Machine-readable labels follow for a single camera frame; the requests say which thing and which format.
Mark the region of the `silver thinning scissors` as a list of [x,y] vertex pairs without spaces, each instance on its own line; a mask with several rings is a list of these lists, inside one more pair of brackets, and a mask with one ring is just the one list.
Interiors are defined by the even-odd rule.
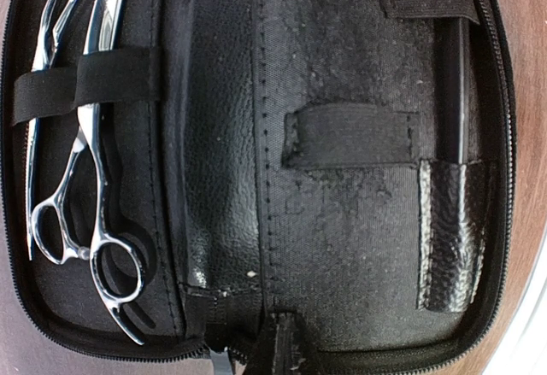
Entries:
[[34,237],[31,215],[34,209],[36,154],[38,148],[39,119],[53,113],[54,99],[62,95],[53,81],[68,75],[55,70],[53,65],[60,48],[62,34],[78,0],[67,0],[59,17],[54,20],[58,0],[46,0],[38,25],[38,36],[32,71],[18,82],[18,89],[27,102],[29,121],[26,128],[25,159],[25,222],[28,258],[33,258]]

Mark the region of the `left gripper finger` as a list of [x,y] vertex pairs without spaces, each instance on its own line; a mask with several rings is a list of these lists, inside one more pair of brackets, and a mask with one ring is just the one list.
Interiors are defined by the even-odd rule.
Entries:
[[269,314],[247,361],[245,373],[319,373],[315,346],[300,315],[288,311]]

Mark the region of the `black zippered tool case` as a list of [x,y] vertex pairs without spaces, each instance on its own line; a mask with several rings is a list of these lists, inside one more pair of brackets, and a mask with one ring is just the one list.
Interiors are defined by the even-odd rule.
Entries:
[[[2,219],[38,331],[106,360],[244,367],[294,312],[318,374],[436,370],[497,316],[515,94],[497,0],[78,0],[39,119],[46,0],[11,0]],[[468,159],[437,158],[435,25],[469,21]]]

